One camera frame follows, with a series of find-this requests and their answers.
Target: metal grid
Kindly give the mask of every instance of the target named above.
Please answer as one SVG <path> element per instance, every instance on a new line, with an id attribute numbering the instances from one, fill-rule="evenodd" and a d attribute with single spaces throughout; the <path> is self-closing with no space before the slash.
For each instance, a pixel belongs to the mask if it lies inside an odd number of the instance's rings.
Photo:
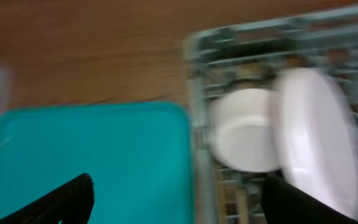
<path id="1" fill-rule="evenodd" d="M 358 127 L 358 6 L 202 31 L 185 50 L 204 222 L 263 223 L 265 174 L 214 161 L 208 104 L 234 90 L 270 88 L 281 69 L 312 67 L 337 80 Z"/>

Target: white dish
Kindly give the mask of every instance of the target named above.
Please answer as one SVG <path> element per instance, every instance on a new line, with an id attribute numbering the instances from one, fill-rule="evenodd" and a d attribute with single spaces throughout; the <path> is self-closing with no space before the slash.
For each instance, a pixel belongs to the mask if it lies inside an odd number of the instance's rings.
<path id="1" fill-rule="evenodd" d="M 278 169 L 267 114 L 269 94 L 263 89 L 239 90 L 214 102 L 212 152 L 221 163 L 247 172 Z"/>
<path id="2" fill-rule="evenodd" d="M 358 219 L 358 136 L 338 85 L 308 68 L 285 70 L 271 98 L 285 177 L 320 202 Z"/>

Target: wooden table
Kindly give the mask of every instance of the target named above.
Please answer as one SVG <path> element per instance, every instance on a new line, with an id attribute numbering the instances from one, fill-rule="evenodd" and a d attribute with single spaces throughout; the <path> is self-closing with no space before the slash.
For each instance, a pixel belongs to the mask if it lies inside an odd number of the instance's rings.
<path id="1" fill-rule="evenodd" d="M 0 0 L 11 107 L 170 100 L 186 105 L 182 43 L 198 30 L 356 0 Z"/>

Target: teal plastic tray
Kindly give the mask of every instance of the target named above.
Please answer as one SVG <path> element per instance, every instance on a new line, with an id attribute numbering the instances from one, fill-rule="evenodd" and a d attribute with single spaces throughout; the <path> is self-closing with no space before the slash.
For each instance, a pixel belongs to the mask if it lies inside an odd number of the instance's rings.
<path id="1" fill-rule="evenodd" d="M 194 223 L 189 121 L 171 103 L 11 111 L 0 119 L 0 218 L 89 173 L 89 223 Z"/>

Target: white bowl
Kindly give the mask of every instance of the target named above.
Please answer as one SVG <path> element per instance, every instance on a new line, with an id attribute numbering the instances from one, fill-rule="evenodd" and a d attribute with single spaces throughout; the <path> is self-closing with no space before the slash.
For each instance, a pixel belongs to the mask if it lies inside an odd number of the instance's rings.
<path id="1" fill-rule="evenodd" d="M 212 152 L 222 164 L 247 172 L 278 169 L 267 116 L 269 94 L 239 90 L 212 104 Z"/>

